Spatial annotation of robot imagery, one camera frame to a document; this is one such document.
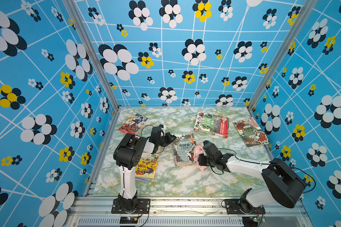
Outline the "pink cloth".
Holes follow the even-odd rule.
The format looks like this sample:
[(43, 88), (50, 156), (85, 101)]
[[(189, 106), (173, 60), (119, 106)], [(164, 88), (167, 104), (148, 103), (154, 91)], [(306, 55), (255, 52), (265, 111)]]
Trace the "pink cloth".
[(200, 158), (200, 155), (201, 154), (204, 154), (204, 150), (203, 150), (203, 143), (200, 142), (198, 143), (196, 146), (195, 146), (195, 149), (194, 149), (194, 161), (196, 163), (196, 167), (201, 170), (201, 171), (204, 171), (206, 169), (206, 166), (201, 166), (199, 164), (199, 158)]

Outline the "grey teal warrior book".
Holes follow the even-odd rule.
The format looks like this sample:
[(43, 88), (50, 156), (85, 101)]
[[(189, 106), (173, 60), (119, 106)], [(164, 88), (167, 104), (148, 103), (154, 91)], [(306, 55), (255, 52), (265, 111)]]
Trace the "grey teal warrior book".
[(194, 165), (194, 151), (196, 147), (196, 140), (191, 134), (176, 134), (174, 145), (174, 159), (176, 166)]

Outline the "red manga book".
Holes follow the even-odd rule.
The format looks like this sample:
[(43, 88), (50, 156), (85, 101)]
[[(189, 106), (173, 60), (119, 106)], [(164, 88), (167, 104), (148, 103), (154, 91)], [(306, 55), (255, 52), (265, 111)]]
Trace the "red manga book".
[(131, 115), (129, 120), (119, 128), (119, 131), (124, 134), (136, 134), (147, 121), (148, 117), (135, 113)]

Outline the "yellow Chinese history picture book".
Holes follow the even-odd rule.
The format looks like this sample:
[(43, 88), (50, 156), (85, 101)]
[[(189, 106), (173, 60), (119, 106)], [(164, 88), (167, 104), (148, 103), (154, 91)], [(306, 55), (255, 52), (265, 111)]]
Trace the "yellow Chinese history picture book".
[(152, 180), (155, 178), (159, 154), (143, 153), (135, 169), (135, 176)]

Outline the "white book with galaxy cover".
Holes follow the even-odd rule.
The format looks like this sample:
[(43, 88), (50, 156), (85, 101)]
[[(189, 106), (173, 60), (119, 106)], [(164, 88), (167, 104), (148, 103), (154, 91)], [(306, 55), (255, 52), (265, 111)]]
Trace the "white book with galaxy cover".
[(143, 181), (143, 182), (150, 182), (152, 180), (151, 178), (145, 178), (145, 177), (135, 177), (135, 179), (138, 181)]

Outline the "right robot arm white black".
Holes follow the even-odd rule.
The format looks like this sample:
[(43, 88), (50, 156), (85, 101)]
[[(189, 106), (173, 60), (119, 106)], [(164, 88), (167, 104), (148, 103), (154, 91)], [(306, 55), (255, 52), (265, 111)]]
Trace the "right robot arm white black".
[(219, 148), (209, 141), (203, 142), (203, 151), (199, 156), (200, 166), (217, 168), (222, 174), (240, 173), (264, 181), (265, 187), (249, 188), (240, 197), (240, 210), (245, 214), (263, 205), (275, 203), (294, 208), (307, 187), (306, 182), (281, 159), (274, 158), (267, 163), (240, 159), (235, 154), (222, 154)]

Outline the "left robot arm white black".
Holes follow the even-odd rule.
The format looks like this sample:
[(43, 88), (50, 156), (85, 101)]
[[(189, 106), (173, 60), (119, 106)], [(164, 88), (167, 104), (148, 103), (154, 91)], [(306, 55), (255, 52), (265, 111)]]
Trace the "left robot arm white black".
[(153, 127), (149, 137), (126, 133), (122, 141), (114, 151), (113, 158), (120, 171), (121, 190), (114, 205), (124, 212), (132, 213), (141, 208), (137, 198), (135, 185), (136, 166), (139, 164), (142, 155), (159, 153), (159, 148), (165, 148), (176, 139), (174, 134), (164, 132), (161, 124)]

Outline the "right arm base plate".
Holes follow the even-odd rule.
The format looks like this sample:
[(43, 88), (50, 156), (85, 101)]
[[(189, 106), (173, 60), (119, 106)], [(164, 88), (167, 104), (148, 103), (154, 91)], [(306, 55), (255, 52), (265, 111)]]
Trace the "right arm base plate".
[(261, 206), (253, 207), (248, 202), (239, 199), (225, 199), (221, 202), (221, 206), (226, 209), (227, 214), (237, 215), (262, 215), (265, 209)]

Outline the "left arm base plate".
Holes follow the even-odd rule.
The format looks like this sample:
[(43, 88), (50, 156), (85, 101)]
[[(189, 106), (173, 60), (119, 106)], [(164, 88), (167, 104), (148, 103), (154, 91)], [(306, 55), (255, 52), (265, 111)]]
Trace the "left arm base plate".
[(150, 210), (150, 199), (133, 200), (116, 198), (113, 201), (112, 214), (148, 214)]

